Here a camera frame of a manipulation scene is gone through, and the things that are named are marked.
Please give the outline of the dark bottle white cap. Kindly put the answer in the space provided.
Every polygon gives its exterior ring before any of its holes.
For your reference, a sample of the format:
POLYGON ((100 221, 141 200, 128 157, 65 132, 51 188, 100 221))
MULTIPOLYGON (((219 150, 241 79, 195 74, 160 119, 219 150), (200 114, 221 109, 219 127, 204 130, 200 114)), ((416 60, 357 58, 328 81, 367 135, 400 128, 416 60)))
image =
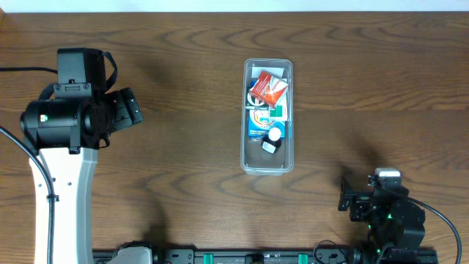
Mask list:
POLYGON ((264 151, 274 154, 281 146, 281 130, 277 127, 271 128, 262 138, 261 147, 264 151))

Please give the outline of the white green Panadol box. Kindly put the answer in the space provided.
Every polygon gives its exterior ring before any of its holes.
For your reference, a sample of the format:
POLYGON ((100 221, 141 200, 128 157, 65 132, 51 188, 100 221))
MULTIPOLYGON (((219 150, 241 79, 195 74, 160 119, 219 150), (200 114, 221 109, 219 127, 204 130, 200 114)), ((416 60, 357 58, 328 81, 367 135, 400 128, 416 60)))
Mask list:
POLYGON ((286 95, 278 101, 276 107, 269 107, 269 118, 279 122, 288 120, 288 100, 286 95))

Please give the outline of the blue Kool Fever box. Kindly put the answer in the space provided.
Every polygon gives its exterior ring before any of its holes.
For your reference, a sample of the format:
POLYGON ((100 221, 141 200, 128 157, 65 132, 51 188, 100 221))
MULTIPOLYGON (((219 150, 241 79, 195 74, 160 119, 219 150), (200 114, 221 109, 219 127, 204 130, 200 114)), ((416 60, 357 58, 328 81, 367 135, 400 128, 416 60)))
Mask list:
MULTIPOLYGON (((249 89, 255 85, 257 79, 251 79, 249 85, 247 86, 247 92, 249 89)), ((245 108, 248 114, 248 137, 262 138, 271 128, 277 127, 281 130, 281 138, 284 139, 286 136, 286 126, 287 121, 279 122, 273 121, 269 118, 269 109, 247 109, 245 108)))

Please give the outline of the red orange Panadol box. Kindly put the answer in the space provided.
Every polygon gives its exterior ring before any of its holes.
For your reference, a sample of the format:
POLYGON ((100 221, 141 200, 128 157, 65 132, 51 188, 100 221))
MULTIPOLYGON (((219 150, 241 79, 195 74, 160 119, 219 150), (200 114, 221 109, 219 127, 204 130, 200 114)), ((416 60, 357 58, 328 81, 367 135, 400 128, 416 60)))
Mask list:
POLYGON ((284 98, 288 89, 289 85, 287 82, 263 70, 259 74, 255 85, 249 89, 249 94, 270 107, 275 108, 284 98))

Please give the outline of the green Zam-Buk box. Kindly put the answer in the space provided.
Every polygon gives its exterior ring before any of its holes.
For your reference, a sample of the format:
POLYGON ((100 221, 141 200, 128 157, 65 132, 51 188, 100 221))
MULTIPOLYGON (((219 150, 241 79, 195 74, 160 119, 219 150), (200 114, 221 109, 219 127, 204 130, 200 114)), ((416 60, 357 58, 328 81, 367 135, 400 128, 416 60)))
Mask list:
POLYGON ((247 109, 269 109, 269 105, 267 105, 263 100, 253 97, 249 92, 246 93, 245 107, 247 109))

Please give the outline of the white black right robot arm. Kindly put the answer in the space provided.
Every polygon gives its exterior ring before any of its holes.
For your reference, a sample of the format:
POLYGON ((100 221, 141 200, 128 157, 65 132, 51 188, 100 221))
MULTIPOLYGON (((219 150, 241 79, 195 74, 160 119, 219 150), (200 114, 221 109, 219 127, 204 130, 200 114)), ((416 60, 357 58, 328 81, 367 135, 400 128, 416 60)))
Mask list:
POLYGON ((408 200, 400 172, 368 176, 372 191, 355 191, 341 179, 338 210, 349 211, 350 220, 367 224, 367 241, 351 249, 347 263, 417 263, 425 236, 425 212, 408 200))

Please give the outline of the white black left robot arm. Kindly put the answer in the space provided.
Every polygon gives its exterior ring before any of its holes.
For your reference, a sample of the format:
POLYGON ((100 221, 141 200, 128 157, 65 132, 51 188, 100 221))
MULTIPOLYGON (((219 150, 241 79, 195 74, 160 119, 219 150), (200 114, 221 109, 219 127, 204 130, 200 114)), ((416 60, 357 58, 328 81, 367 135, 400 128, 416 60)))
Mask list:
POLYGON ((54 207, 52 245, 48 245, 48 193, 45 180, 37 167, 30 161, 34 183, 36 184, 36 234, 34 264, 46 264, 48 254, 53 263, 94 263, 105 260, 107 263, 151 264, 151 247, 138 243, 123 246, 116 253, 106 257, 92 253, 92 181, 97 165, 98 151, 82 150, 79 154, 69 154, 63 148, 39 151, 37 156, 45 171, 54 178, 52 186, 58 201, 54 207))

